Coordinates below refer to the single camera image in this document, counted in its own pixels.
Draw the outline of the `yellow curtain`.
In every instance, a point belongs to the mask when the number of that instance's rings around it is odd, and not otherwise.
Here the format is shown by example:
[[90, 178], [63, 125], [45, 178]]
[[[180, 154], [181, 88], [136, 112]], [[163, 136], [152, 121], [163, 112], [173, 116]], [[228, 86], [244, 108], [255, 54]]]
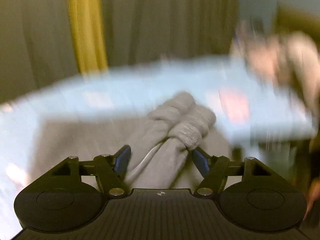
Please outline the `yellow curtain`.
[[101, 0], [68, 0], [68, 14], [79, 72], [87, 75], [106, 70]]

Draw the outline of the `light blue patterned bedsheet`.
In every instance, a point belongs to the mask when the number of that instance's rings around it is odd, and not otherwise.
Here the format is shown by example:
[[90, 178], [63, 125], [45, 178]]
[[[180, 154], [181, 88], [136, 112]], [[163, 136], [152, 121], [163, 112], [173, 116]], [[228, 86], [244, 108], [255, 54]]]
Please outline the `light blue patterned bedsheet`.
[[258, 139], [307, 139], [317, 131], [294, 92], [260, 82], [234, 57], [160, 61], [67, 79], [1, 105], [1, 239], [21, 230], [13, 202], [29, 182], [35, 140], [45, 121], [141, 116], [180, 91], [208, 106], [223, 137], [255, 157]]

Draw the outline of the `pink plush toy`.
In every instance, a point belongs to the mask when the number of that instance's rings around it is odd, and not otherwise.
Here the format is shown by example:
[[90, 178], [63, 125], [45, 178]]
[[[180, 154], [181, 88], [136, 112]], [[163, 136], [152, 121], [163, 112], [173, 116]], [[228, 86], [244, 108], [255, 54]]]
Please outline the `pink plush toy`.
[[263, 92], [253, 108], [254, 132], [319, 136], [319, 50], [302, 31], [266, 34], [260, 20], [240, 21], [230, 54], [240, 57]]

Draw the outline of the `grey sweatpants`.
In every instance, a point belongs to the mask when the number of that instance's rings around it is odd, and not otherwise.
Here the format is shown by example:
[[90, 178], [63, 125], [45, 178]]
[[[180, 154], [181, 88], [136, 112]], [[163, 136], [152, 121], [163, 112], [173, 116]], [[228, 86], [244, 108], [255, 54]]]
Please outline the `grey sweatpants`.
[[72, 155], [91, 160], [131, 148], [129, 188], [194, 190], [202, 180], [191, 151], [228, 156], [227, 140], [214, 128], [215, 114], [187, 92], [176, 94], [143, 117], [85, 122], [52, 119], [42, 126], [29, 167], [34, 181]]

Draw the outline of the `olive padded headboard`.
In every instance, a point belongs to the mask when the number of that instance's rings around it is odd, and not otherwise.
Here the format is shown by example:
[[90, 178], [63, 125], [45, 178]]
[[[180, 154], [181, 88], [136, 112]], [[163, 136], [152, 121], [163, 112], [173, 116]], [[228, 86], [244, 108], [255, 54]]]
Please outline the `olive padded headboard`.
[[278, 2], [272, 31], [274, 33], [302, 31], [319, 40], [319, 16]]

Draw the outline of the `grey curtain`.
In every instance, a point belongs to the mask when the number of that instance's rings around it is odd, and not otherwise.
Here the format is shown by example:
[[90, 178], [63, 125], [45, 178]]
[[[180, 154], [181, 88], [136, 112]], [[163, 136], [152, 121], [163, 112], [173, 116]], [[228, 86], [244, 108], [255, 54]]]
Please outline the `grey curtain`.
[[[101, 12], [119, 67], [228, 53], [238, 0], [101, 0]], [[1, 0], [1, 102], [76, 74], [68, 0]]]

